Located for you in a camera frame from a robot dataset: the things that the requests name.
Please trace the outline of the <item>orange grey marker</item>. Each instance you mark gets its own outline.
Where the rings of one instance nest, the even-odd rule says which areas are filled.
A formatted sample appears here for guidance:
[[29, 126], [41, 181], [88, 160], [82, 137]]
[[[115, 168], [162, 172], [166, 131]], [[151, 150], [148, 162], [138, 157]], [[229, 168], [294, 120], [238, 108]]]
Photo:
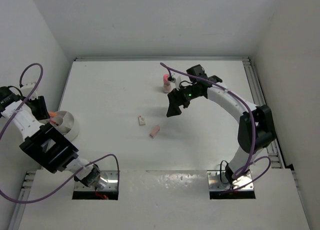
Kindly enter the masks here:
[[49, 111], [48, 114], [51, 118], [54, 118], [58, 115], [56, 112], [51, 112], [51, 111]]

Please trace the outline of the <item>red pen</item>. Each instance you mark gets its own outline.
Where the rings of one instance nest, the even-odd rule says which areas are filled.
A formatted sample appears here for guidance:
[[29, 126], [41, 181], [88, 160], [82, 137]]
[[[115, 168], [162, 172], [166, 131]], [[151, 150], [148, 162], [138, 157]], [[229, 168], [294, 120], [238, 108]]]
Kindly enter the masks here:
[[48, 121], [54, 126], [60, 126], [60, 123], [57, 120], [49, 119]]

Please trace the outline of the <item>white eraser with label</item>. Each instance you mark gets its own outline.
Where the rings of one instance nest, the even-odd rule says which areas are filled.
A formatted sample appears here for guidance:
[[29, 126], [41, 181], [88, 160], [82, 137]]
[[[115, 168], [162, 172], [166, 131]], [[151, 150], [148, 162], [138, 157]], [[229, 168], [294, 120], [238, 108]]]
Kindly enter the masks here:
[[144, 115], [139, 115], [139, 116], [138, 116], [138, 124], [139, 124], [140, 126], [144, 126], [144, 125], [146, 124]]

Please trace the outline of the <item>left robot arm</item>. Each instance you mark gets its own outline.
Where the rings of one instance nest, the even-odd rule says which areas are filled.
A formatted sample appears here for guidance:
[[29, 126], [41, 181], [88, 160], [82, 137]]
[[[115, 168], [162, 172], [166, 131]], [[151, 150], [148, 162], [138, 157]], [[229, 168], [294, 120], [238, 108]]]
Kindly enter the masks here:
[[101, 171], [78, 155], [78, 149], [51, 123], [45, 98], [26, 99], [9, 87], [0, 89], [0, 115], [17, 127], [23, 142], [20, 149], [51, 173], [69, 171], [86, 187], [97, 187]]

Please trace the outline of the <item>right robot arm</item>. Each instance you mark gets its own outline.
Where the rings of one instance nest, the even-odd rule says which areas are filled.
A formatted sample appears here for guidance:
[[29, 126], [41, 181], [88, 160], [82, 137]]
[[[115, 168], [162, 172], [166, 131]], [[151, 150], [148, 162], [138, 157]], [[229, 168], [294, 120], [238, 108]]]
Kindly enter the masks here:
[[232, 184], [247, 173], [261, 150], [275, 140], [276, 131], [271, 109], [267, 105], [259, 106], [241, 98], [224, 85], [218, 76], [207, 76], [199, 64], [183, 73], [189, 78], [186, 86], [173, 77], [172, 74], [177, 73], [177, 70], [164, 63], [161, 65], [168, 70], [168, 81], [175, 84], [175, 88], [167, 95], [167, 117], [181, 115], [181, 108], [188, 108], [192, 100], [204, 97], [223, 108], [238, 123], [239, 148], [225, 167], [227, 183]]

